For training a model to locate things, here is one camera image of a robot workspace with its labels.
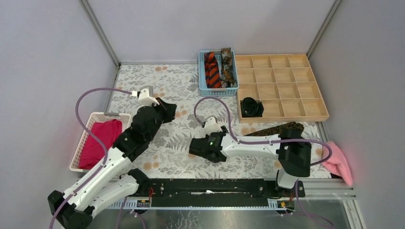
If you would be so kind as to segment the black gold patterned tie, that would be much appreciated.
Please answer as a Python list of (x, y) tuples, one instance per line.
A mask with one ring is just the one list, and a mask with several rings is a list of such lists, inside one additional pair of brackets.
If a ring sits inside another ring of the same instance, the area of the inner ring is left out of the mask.
[(302, 133), (304, 131), (304, 125), (296, 122), (289, 122), (286, 124), (282, 125), (277, 125), (271, 128), (263, 129), (263, 130), (258, 130), (249, 134), (246, 134), (245, 136), (267, 136), (267, 135), (277, 135), (281, 134), (283, 130), (296, 130), (300, 131)]

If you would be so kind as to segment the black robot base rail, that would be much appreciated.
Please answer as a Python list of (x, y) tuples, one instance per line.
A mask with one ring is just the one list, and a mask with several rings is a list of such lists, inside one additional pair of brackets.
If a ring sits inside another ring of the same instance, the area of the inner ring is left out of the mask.
[(268, 207), (270, 200), (303, 198), (298, 188), (281, 188), (265, 179), (158, 179), (144, 182), (132, 198), (151, 201), (153, 208), (181, 207)]

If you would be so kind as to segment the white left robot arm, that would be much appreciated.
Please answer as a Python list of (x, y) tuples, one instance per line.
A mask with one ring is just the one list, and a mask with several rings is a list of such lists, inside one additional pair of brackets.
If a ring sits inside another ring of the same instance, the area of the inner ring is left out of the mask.
[(66, 229), (85, 229), (97, 214), (114, 202), (132, 194), (146, 194), (149, 178), (140, 169), (128, 171), (110, 187), (104, 186), (148, 149), (162, 124), (174, 120), (177, 105), (160, 98), (157, 101), (157, 105), (138, 109), (130, 127), (80, 180), (65, 191), (55, 190), (48, 196), (53, 215), (50, 228), (57, 220)]

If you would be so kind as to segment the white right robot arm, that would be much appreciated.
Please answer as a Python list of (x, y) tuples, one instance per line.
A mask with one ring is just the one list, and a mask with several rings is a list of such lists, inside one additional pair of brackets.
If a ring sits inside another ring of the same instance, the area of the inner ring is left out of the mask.
[(281, 164), (274, 183), (275, 193), (285, 197), (299, 178), (310, 176), (311, 144), (304, 142), (302, 131), (283, 129), (267, 136), (233, 136), (226, 131), (193, 138), (189, 153), (213, 163), (236, 156), (270, 158)]

